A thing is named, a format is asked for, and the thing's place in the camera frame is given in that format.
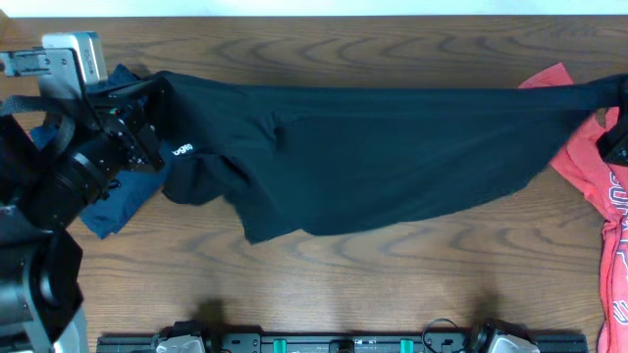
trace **folded blue shirt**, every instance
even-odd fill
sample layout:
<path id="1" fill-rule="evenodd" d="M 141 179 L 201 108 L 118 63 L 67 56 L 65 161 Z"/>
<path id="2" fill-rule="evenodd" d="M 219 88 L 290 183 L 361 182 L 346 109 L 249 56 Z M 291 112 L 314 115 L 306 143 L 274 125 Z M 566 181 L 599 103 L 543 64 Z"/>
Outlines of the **folded blue shirt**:
<path id="1" fill-rule="evenodd" d="M 138 80 L 129 69 L 123 65 L 118 65 L 109 76 L 106 83 L 95 87 L 90 87 L 88 91 L 97 91 L 103 88 L 129 83 Z M 37 148 L 43 148 L 50 141 L 57 129 L 53 126 L 40 126 L 30 132 L 30 136 Z M 162 186 L 168 175 L 168 170 L 172 164 L 172 149 L 162 143 L 160 154 L 166 163 L 158 174 L 148 174 L 139 172 L 120 172 L 116 179 L 120 182 L 119 188 L 109 192 L 107 200 L 98 200 L 95 204 L 87 206 L 80 214 L 80 219 L 89 230 L 96 233 L 100 238 L 108 236 L 110 233 L 117 233 L 122 229 L 131 217 L 137 212 L 139 207 L 150 198 Z"/>

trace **shirt logo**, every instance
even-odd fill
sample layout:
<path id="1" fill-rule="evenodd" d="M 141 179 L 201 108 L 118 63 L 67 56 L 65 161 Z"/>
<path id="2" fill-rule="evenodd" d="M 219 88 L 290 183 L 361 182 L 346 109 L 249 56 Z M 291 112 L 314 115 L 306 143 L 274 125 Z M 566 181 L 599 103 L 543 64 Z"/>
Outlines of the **shirt logo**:
<path id="1" fill-rule="evenodd" d="M 185 144 L 185 145 L 183 145 L 183 146 L 179 147 L 179 149 L 174 150 L 174 151 L 173 151 L 173 154 L 174 154 L 175 156 L 179 156 L 179 155 L 181 155 L 181 154 L 185 154 L 185 153 L 187 153 L 187 152 L 189 152 L 189 151 L 191 151 L 191 150 L 193 150 L 193 149 L 194 149 L 194 147 L 192 147 L 192 145 L 191 145 L 191 144 L 187 143 L 187 144 Z"/>

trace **cable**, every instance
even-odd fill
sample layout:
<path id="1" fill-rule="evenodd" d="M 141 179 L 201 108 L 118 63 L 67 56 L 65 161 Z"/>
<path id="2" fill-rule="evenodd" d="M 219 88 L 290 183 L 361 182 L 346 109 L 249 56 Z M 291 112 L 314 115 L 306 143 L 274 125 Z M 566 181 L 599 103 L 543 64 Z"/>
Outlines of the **cable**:
<path id="1" fill-rule="evenodd" d="M 436 320 L 432 321 L 431 323 L 429 323 L 429 324 L 425 327 L 425 329 L 423 329 L 423 332 L 421 333 L 421 343 L 423 344 L 423 353 L 427 353 L 427 352 L 425 351 L 425 348 L 429 349 L 432 353 L 443 353 L 443 352 L 437 352 L 437 351 L 435 351 L 435 350 L 432 348 L 432 344 L 428 344 L 428 343 L 425 341 L 425 334 L 428 332 L 428 330 L 430 330 L 430 328 L 431 328 L 434 324 L 438 324 L 438 323 L 450 323 L 450 324 L 454 325 L 454 326 L 455 326 L 455 328 L 456 328 L 457 330 L 462 331 L 462 329 L 460 329 L 460 328 L 458 327 L 458 325 L 456 325 L 456 324 L 455 324 L 455 322 L 453 322 L 453 321 L 452 321 L 452 320 L 450 320 L 450 319 L 446 319 L 446 318 L 439 318 L 439 319 L 436 319 Z M 460 352 L 462 352 L 462 351 L 464 351 L 464 343 L 462 343 L 462 348 L 460 348 L 460 349 L 458 349 L 458 350 L 456 350 L 456 351 L 452 351 L 451 353 L 460 353 Z"/>

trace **green tape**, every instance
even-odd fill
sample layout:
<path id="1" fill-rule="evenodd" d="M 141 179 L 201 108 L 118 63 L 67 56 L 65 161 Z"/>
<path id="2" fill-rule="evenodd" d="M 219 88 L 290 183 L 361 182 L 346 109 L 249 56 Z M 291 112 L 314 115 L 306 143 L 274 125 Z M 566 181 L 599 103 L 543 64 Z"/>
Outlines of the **green tape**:
<path id="1" fill-rule="evenodd" d="M 402 339 L 401 353 L 414 353 L 414 341 L 411 339 Z"/>
<path id="2" fill-rule="evenodd" d="M 273 342 L 273 353 L 287 353 L 288 344 L 285 339 L 275 339 Z"/>

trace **wood grain surface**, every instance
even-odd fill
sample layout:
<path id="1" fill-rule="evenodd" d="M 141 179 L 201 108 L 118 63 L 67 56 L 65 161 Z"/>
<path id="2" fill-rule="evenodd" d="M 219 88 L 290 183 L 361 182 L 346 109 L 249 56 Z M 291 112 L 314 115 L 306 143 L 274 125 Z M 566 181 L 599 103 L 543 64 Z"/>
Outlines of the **wood grain surface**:
<path id="1" fill-rule="evenodd" d="M 562 62 L 576 81 L 628 72 L 626 17 L 10 20 L 2 49 L 96 30 L 108 68 L 285 85 L 515 87 Z M 0 79 L 2 97 L 36 94 Z M 32 127 L 40 116 L 21 116 Z M 580 330 L 595 349 L 602 217 L 556 172 L 488 205 L 342 236 L 249 245 L 233 208 L 156 195 L 104 241 L 81 222 L 92 349 L 103 332 L 192 317 L 269 331 L 408 331 L 486 316 Z"/>

